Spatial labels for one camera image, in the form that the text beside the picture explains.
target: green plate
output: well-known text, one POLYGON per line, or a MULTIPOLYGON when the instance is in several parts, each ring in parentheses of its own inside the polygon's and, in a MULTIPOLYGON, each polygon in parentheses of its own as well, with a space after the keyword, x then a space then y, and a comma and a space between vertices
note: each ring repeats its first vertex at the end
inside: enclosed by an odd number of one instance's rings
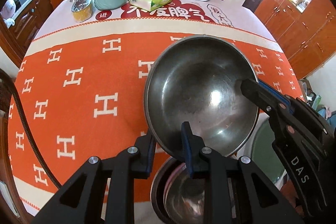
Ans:
POLYGON ((265 175, 276 183, 283 175, 285 168, 272 148, 274 140, 274 132, 267 119, 255 135, 251 157, 265 175))

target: red circle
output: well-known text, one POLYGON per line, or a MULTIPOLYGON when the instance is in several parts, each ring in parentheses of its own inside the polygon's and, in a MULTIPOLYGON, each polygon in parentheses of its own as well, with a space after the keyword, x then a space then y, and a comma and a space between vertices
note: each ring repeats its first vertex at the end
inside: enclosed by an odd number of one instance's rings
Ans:
POLYGON ((96 15, 96 20, 105 20, 105 19, 108 19, 111 15, 112 15, 112 11, 110 10, 100 11, 96 15))

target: bolt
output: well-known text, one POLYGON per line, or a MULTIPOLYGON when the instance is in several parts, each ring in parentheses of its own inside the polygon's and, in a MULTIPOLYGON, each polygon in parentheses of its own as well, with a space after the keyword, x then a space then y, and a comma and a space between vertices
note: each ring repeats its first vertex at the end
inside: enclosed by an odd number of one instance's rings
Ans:
POLYGON ((242 156, 240 158, 240 161, 244 164, 249 164, 251 162, 251 159, 248 156, 242 156))
POLYGON ((212 152, 210 147, 203 147, 201 151, 203 154, 210 154, 212 152))
POLYGON ((89 158, 89 163, 91 164, 96 164, 98 162, 99 158, 96 156, 90 157, 89 158))
POLYGON ((127 152, 130 154, 134 154, 138 152, 138 149, 135 146, 131 146, 127 149, 127 152))
POLYGON ((292 133, 292 134, 295 133, 294 128, 292 128, 291 126, 287 126, 287 130, 289 133, 292 133))

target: black cable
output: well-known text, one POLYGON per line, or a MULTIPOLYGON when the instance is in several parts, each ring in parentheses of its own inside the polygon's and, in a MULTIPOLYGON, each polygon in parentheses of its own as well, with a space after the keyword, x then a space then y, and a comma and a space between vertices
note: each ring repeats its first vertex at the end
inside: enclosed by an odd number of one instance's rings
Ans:
POLYGON ((26 116, 25 116, 25 112, 23 110, 23 106, 21 104, 21 100, 19 97, 19 93, 17 92, 17 89, 11 79, 11 77, 5 73, 2 69, 0 69, 0 79, 4 82, 4 84, 7 86, 8 90, 11 92, 11 94, 14 97, 14 101, 17 107, 17 111, 19 113, 23 128, 26 132, 27 138, 30 142, 30 145, 41 165, 41 167, 44 169, 44 171, 46 172, 47 176, 50 178, 50 180, 53 182, 53 184, 55 184, 55 186, 60 189, 61 188, 61 184, 59 183, 59 181, 57 180, 57 178, 54 176, 54 174, 51 172, 50 168, 47 166, 45 160, 43 159, 40 150, 38 149, 36 142, 33 138, 32 132, 30 131, 26 116))

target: tablecloth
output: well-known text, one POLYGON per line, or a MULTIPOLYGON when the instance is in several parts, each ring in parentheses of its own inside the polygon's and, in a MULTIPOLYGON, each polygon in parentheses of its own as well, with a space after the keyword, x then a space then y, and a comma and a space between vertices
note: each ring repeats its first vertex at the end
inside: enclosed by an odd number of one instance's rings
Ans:
MULTIPOLYGON (((15 83, 39 150, 62 184, 90 156, 115 156, 147 131, 142 102, 148 72, 159 54, 182 37, 222 37, 245 54, 261 80, 283 94, 302 96, 281 48, 243 7, 220 0, 173 0, 151 15, 126 4, 109 17, 96 10, 77 24, 65 9, 70 6, 64 1, 48 18, 15 83), (106 18, 97 20, 102 14, 106 18)), ((8 145, 19 195, 35 214, 57 189, 39 165, 13 102, 8 145)), ((135 180, 136 223, 160 223, 150 187, 167 157, 157 146, 151 177, 135 180)))

